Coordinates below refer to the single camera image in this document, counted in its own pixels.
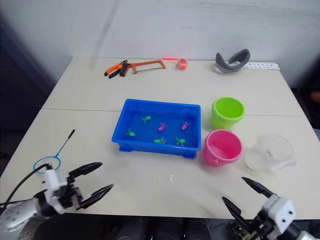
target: pliers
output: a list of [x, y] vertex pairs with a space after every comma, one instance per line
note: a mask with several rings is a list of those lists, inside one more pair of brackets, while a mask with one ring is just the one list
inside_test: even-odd
[[104, 75], [105, 76], [108, 76], [109, 75], [109, 78], [113, 78], [114, 76], [116, 76], [118, 73], [120, 73], [121, 69], [123, 68], [124, 64], [126, 64], [128, 62], [128, 60], [124, 60], [120, 63], [117, 63], [116, 65], [113, 65], [111, 67], [109, 67]]

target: white wall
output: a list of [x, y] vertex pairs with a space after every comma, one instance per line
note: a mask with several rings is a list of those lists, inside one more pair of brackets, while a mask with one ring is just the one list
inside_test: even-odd
[[54, 82], [72, 56], [213, 60], [248, 48], [296, 86], [320, 55], [319, 0], [1, 0], [0, 11]]

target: white table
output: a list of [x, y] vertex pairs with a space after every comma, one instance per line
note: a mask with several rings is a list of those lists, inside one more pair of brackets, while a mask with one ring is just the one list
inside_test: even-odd
[[[198, 104], [203, 113], [210, 113], [215, 99], [232, 96], [244, 104], [247, 115], [304, 116], [278, 70], [242, 69], [225, 74], [215, 71], [213, 61], [189, 61], [183, 71], [174, 62], [164, 61], [166, 69], [137, 74], [129, 69], [125, 77], [104, 76], [107, 68], [122, 60], [74, 58], [43, 108], [121, 111], [131, 98]], [[128, 59], [129, 63], [146, 61]]]

